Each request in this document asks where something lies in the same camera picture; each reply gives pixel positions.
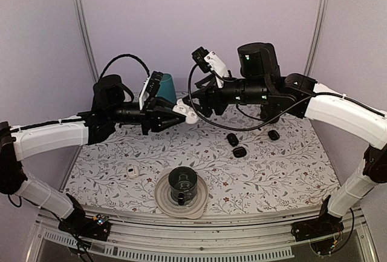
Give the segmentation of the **white earbuds charging case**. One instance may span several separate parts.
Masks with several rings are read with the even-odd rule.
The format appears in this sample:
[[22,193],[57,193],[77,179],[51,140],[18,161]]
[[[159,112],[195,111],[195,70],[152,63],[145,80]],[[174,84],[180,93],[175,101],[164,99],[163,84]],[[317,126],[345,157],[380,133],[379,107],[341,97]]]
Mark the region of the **white earbuds charging case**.
[[178,99],[176,105],[172,109],[173,112],[181,114],[185,117],[185,122],[193,125],[198,122],[198,116],[192,107],[186,105],[182,99]]

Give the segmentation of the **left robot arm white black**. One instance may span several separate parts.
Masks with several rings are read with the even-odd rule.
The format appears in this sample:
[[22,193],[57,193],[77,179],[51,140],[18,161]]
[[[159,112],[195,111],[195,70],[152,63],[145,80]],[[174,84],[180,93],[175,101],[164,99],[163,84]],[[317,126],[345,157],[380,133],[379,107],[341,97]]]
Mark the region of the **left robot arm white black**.
[[22,168],[30,156],[68,146],[94,145],[115,132],[115,126],[140,125],[142,133],[158,133],[180,123],[195,123],[196,114],[182,100],[172,103],[158,97],[162,73],[147,78],[135,102],[133,92],[117,74],[102,77],[93,86],[90,111],[67,119],[27,126],[1,123],[1,193],[17,195],[63,218],[77,234],[85,234],[90,222],[70,196],[48,186]]

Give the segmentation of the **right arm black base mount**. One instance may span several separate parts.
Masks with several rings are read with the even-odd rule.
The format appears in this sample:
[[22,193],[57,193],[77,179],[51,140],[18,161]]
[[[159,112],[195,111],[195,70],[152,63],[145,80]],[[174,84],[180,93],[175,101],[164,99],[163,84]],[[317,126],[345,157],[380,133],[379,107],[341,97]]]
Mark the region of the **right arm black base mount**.
[[291,234],[296,241],[310,240],[339,233],[343,229],[342,217],[335,217],[327,212],[320,213],[316,218],[291,224]]

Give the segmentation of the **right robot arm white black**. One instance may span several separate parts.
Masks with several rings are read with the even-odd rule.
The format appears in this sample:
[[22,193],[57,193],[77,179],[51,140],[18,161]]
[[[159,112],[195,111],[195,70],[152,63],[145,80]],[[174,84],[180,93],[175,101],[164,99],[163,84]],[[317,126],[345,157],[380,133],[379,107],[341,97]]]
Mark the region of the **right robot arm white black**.
[[240,78],[232,77],[224,62],[203,47],[192,53],[206,77],[196,83],[184,102],[207,121],[229,105],[259,105],[262,125],[275,123],[284,113],[325,122],[368,142],[356,171],[327,197],[313,222],[317,235],[326,235],[343,215],[375,186],[386,182],[386,113],[339,94],[299,73],[282,76],[270,43],[255,42],[237,49]]

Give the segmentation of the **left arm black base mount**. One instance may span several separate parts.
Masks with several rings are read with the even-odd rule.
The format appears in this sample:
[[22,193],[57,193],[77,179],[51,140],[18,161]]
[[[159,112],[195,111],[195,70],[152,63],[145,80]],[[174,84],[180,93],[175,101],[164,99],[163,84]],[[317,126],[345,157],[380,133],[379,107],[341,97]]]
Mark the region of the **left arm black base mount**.
[[60,219],[58,229],[85,238],[107,241],[111,223],[108,215],[97,214],[90,218],[84,212],[74,211],[67,218]]

